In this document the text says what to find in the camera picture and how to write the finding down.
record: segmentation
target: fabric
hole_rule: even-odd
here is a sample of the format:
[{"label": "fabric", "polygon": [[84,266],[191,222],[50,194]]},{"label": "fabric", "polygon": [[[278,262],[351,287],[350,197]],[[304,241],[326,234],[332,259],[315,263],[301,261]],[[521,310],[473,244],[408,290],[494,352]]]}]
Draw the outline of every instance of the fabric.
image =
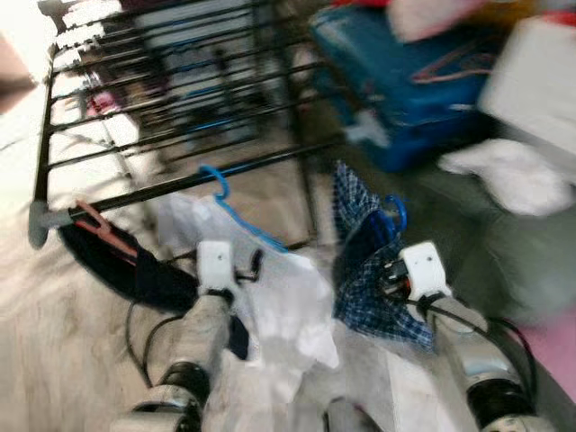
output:
[{"label": "fabric", "polygon": [[431,350],[430,329],[415,320],[404,305],[383,297],[384,264],[401,250],[400,237],[384,239],[370,220],[383,211],[377,195],[369,193],[344,163],[334,178],[334,220],[343,250],[334,266],[337,298],[334,317],[365,335],[411,342]]},{"label": "fabric", "polygon": [[475,174],[492,198],[518,215],[548,216],[574,203],[572,186],[528,145],[508,139],[442,156],[438,165],[450,173]]},{"label": "fabric", "polygon": [[536,359],[576,403],[576,306],[537,327],[521,327]]},{"label": "fabric", "polygon": [[545,19],[553,23],[563,25],[571,25],[576,27],[576,13],[575,12],[550,12],[547,13]]},{"label": "fabric", "polygon": [[[158,261],[128,232],[112,226],[113,233],[138,251],[136,265],[96,235],[76,225],[61,227],[60,238],[76,261],[126,300],[182,314],[198,299],[198,280],[172,265]],[[229,350],[240,360],[248,357],[249,334],[238,317],[230,318]]]},{"label": "fabric", "polygon": [[345,160],[380,196],[406,196],[404,241],[432,239],[454,292],[485,316],[534,323],[576,304],[576,205],[547,218],[518,217],[501,209],[478,178],[436,163],[391,175],[359,148],[333,148],[325,156]]},{"label": "fabric", "polygon": [[[335,320],[336,369],[315,364],[302,380],[294,401],[275,403],[268,377],[257,365],[222,356],[221,374],[204,410],[205,432],[316,432],[324,414],[329,430],[346,432],[456,432],[475,430],[464,407],[465,398],[444,403],[453,376],[442,374],[435,355],[426,355],[408,344],[366,337]],[[347,401],[372,421],[362,425],[333,416]]]},{"label": "fabric", "polygon": [[388,16],[396,37],[421,41],[453,27],[488,0],[392,0]]},{"label": "fabric", "polygon": [[258,249],[264,253],[259,279],[242,281],[245,295],[237,296],[234,307],[253,342],[249,359],[275,401],[291,401],[315,363],[338,365],[331,333],[333,290],[308,258],[263,241],[212,196],[172,193],[156,204],[160,241],[176,253],[203,240],[228,241],[239,269],[250,268]]}]

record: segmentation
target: checkered cloth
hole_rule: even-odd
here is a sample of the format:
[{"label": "checkered cloth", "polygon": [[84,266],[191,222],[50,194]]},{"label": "checkered cloth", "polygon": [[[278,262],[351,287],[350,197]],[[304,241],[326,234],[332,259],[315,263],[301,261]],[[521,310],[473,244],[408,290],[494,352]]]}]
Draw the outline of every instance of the checkered cloth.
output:
[{"label": "checkered cloth", "polygon": [[338,286],[335,318],[369,336],[415,343],[431,350],[430,329],[406,307],[383,296],[383,267],[397,258],[400,235],[389,239],[378,224],[380,198],[369,193],[356,173],[338,162],[334,175],[334,221],[342,251],[334,265]]}]

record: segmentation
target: floor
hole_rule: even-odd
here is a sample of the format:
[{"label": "floor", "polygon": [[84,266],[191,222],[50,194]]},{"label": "floor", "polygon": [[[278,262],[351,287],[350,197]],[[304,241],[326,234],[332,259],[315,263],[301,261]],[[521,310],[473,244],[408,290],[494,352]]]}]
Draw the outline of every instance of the floor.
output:
[{"label": "floor", "polygon": [[522,328],[535,357],[576,403],[576,307],[537,328]]},{"label": "floor", "polygon": [[[43,106],[43,88],[38,87],[0,119],[2,148],[0,152],[0,203],[2,241],[0,254],[0,429],[3,431],[96,431],[107,426],[120,412],[140,400],[144,385],[127,357],[124,340],[124,320],[128,303],[117,297],[78,265],[62,247],[54,232],[40,251],[27,242],[27,208],[32,197],[35,165]],[[120,121],[129,124],[128,119]],[[90,127],[77,133],[96,133]],[[246,146],[200,160],[188,161],[179,172],[194,172],[200,163],[215,166],[226,158],[245,157],[286,145],[281,132],[271,131],[265,143]],[[94,151],[95,144],[77,137],[58,136],[54,139],[53,160]],[[158,171],[158,161],[152,153],[130,160],[145,184]],[[162,175],[165,179],[172,175]],[[321,249],[308,249],[320,269],[328,272],[334,256],[334,234],[330,220],[330,176],[316,174],[315,190],[320,208]],[[294,162],[239,175],[230,180],[230,203],[245,218],[271,232],[287,244],[306,237],[306,211]],[[214,184],[194,189],[195,194],[216,190]],[[118,176],[113,157],[103,157],[82,168],[63,168],[50,176],[51,200],[55,206],[70,205],[81,196],[89,200],[129,189]],[[139,241],[154,250],[155,239],[141,228],[141,207],[107,214],[120,225],[130,227]],[[137,308],[133,320],[134,346],[137,352],[143,339],[160,320],[153,310]],[[165,367],[171,346],[177,336],[177,326],[163,329],[152,351],[153,377],[158,378]],[[362,357],[354,344],[371,347],[366,362],[380,370],[380,382],[373,384],[372,416],[386,424],[386,432],[421,430],[473,430],[470,419],[454,420],[437,394],[441,373],[431,373],[432,363],[422,367],[414,359],[408,361],[398,350],[379,346],[379,341],[357,335],[343,338],[342,349],[352,359]],[[368,367],[358,376],[374,376]],[[442,378],[442,386],[449,382]],[[374,405],[383,398],[389,411]],[[412,412],[418,401],[418,415]],[[390,412],[383,418],[383,412]],[[358,426],[346,430],[371,430]]]}]

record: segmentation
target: black metal rack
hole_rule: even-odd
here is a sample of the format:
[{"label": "black metal rack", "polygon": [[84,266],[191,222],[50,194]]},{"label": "black metal rack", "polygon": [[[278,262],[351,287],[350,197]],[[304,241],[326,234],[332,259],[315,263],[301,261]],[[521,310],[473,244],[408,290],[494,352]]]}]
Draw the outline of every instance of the black metal rack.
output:
[{"label": "black metal rack", "polygon": [[[41,248],[44,245],[50,229],[71,224],[86,216],[85,211],[77,207],[50,207],[50,171],[105,155],[115,155],[130,179],[131,172],[126,160],[132,156],[178,146],[185,148],[184,144],[190,139],[225,136],[228,131],[246,128],[251,121],[284,111],[288,115],[293,148],[236,161],[220,167],[220,171],[225,176],[233,176],[297,158],[310,212],[309,234],[310,238],[316,236],[315,203],[306,157],[339,144],[343,139],[338,135],[326,142],[306,142],[302,134],[298,106],[314,102],[320,96],[300,98],[292,78],[294,74],[325,65],[322,61],[299,67],[292,65],[290,47],[306,43],[308,38],[286,36],[283,25],[289,19],[279,14],[274,2],[238,0],[235,2],[238,4],[232,7],[219,6],[208,12],[178,14],[177,17],[172,16],[153,23],[142,23],[146,20],[137,23],[140,18],[150,17],[151,14],[168,10],[179,11],[177,8],[185,9],[200,3],[218,2],[192,0],[163,3],[146,9],[117,13],[101,20],[74,24],[68,27],[70,31],[93,24],[111,28],[104,34],[74,42],[69,46],[53,46],[50,53],[52,60],[74,51],[79,52],[80,60],[62,67],[53,67],[52,62],[49,69],[36,186],[29,219],[29,241],[33,247]],[[190,37],[190,32],[199,30],[200,35],[195,33]],[[166,37],[174,40],[162,42],[162,38]],[[193,61],[187,60],[177,65],[170,63],[174,56],[185,58],[186,53],[190,52],[197,55]],[[198,58],[199,53],[206,52],[207,56]],[[277,68],[264,70],[263,62],[266,59],[274,59]],[[94,72],[99,70],[105,70],[106,79],[93,79]],[[52,87],[60,74],[84,76],[88,85],[63,94],[53,94]],[[183,74],[186,75],[184,80],[174,79],[175,76],[181,77]],[[214,80],[218,82],[217,85],[208,85]],[[257,95],[261,85],[270,81],[281,83],[279,94],[282,95],[282,100],[270,103],[253,97],[256,99],[254,103],[242,103]],[[143,89],[141,94],[145,100],[127,103],[129,98],[124,97],[126,88],[135,84]],[[187,87],[193,87],[194,90],[186,92],[184,89]],[[91,116],[84,113],[82,118],[76,121],[54,124],[52,106],[55,102],[76,98],[81,104],[86,104],[86,100],[92,95],[104,90],[118,95],[122,108]],[[199,119],[194,116],[199,110],[210,111],[214,115]],[[116,145],[113,139],[108,139],[105,148],[100,151],[57,162],[50,161],[50,140],[54,134],[88,122],[101,122],[119,114],[138,116],[143,127],[152,129],[144,138],[129,144]],[[168,127],[159,127],[168,122]],[[252,133],[209,147],[201,146],[164,162],[169,164],[183,158],[231,148],[255,138]],[[140,187],[134,183],[133,192],[92,202],[91,205],[99,212],[105,212],[212,180],[213,175],[202,172],[148,187]]]}]

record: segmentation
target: black cable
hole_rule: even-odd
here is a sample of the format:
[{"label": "black cable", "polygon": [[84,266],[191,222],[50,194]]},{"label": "black cable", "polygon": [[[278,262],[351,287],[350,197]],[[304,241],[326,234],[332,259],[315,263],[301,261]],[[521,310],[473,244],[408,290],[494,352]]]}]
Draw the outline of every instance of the black cable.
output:
[{"label": "black cable", "polygon": [[330,432],[330,417],[327,411],[322,415],[322,422],[324,424],[324,432]]},{"label": "black cable", "polygon": [[152,342],[154,342],[154,336],[166,324],[173,322],[173,321],[181,320],[183,317],[184,317],[184,315],[177,315],[175,317],[163,319],[156,326],[154,326],[154,328],[148,333],[148,337],[146,338],[146,345],[144,346],[144,354],[142,355],[142,370],[144,371],[144,374],[146,374],[148,379],[150,379],[149,378],[150,374],[148,371],[148,359],[150,356],[150,350],[152,349]]},{"label": "black cable", "polygon": [[34,137],[35,135],[39,135],[39,132],[38,132],[38,133],[35,133],[35,134],[27,135],[27,136],[25,136],[25,137],[20,137],[20,138],[17,138],[17,139],[12,140],[12,141],[10,141],[10,142],[7,142],[7,143],[5,143],[5,144],[0,148],[0,152],[9,149],[9,148],[10,148],[11,146],[13,146],[14,144],[18,144],[18,143],[20,143],[20,142],[22,142],[22,141],[29,140],[30,138]]},{"label": "black cable", "polygon": [[522,334],[522,332],[511,322],[506,321],[505,319],[501,318],[489,318],[489,321],[498,324],[510,331],[512,331],[518,339],[520,339],[520,343],[524,348],[526,353],[526,360],[528,362],[528,371],[530,373],[530,396],[532,398],[532,403],[536,405],[536,397],[538,394],[538,376],[536,371],[536,359],[534,358],[534,353],[532,352],[532,348],[528,343],[526,337]]},{"label": "black cable", "polygon": [[134,352],[134,347],[132,346],[131,342],[130,330],[131,330],[132,313],[134,312],[134,306],[136,306],[135,301],[130,303],[128,313],[126,314],[126,322],[124,324],[124,341],[126,342],[126,350],[128,351],[128,356],[130,357],[130,360],[134,363],[134,366],[136,366],[136,369],[138,370],[140,376],[142,377],[142,380],[146,384],[146,387],[151,388],[152,381],[150,380],[150,377],[148,376],[146,370],[142,367],[140,360],[136,357],[136,353]]},{"label": "black cable", "polygon": [[[415,300],[409,300],[409,299],[394,299],[391,297],[387,297],[388,300],[392,300],[394,302],[403,302],[406,304],[411,304],[413,306],[418,306],[419,302],[415,301]],[[458,315],[456,315],[455,313],[450,312],[449,310],[443,310],[440,309],[434,305],[430,305],[427,307],[427,309],[429,311],[433,311],[435,313],[438,313],[440,315],[444,315],[452,320],[458,321],[460,324],[465,325],[466,327],[468,327],[469,329],[473,330],[474,332],[478,333],[480,336],[482,336],[483,338],[486,338],[487,340],[489,340],[492,344],[494,344],[496,347],[499,347],[500,344],[498,343],[498,341],[496,341],[494,339],[494,337],[492,335],[490,335],[487,331],[484,331],[482,328],[479,328],[478,326],[472,324],[469,320],[464,319],[462,317],[459,317]],[[500,324],[502,327],[506,327],[507,329],[510,329],[511,331],[513,331],[518,338],[520,339],[522,346],[524,347],[524,351],[526,353],[526,359],[528,361],[528,367],[530,370],[530,382],[527,381],[526,377],[522,377],[522,380],[524,381],[524,385],[526,387],[526,389],[528,389],[530,391],[530,399],[532,401],[532,403],[534,405],[536,405],[536,396],[537,396],[537,378],[536,378],[536,360],[534,358],[534,354],[532,353],[532,348],[530,347],[530,344],[528,344],[528,341],[526,340],[526,338],[524,337],[524,335],[520,332],[520,330],[514,326],[513,324],[505,321],[504,319],[489,319],[489,321],[492,321],[496,324]],[[515,368],[517,369],[518,373],[520,373],[520,369],[518,368],[517,365],[514,365]]]}]

